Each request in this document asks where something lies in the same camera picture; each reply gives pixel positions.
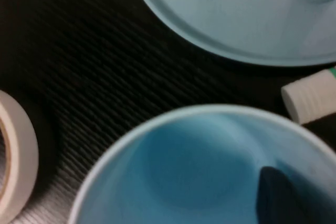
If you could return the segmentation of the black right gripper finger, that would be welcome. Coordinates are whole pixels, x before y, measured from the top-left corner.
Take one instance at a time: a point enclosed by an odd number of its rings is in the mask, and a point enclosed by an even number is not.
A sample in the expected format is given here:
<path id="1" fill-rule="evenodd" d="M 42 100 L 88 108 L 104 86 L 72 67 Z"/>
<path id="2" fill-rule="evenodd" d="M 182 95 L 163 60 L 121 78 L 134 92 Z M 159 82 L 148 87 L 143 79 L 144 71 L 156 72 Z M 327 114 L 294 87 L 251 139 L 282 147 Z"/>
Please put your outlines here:
<path id="1" fill-rule="evenodd" d="M 314 192 L 305 197 L 280 170 L 260 170 L 256 215 L 258 223 L 335 223 L 335 207 Z"/>

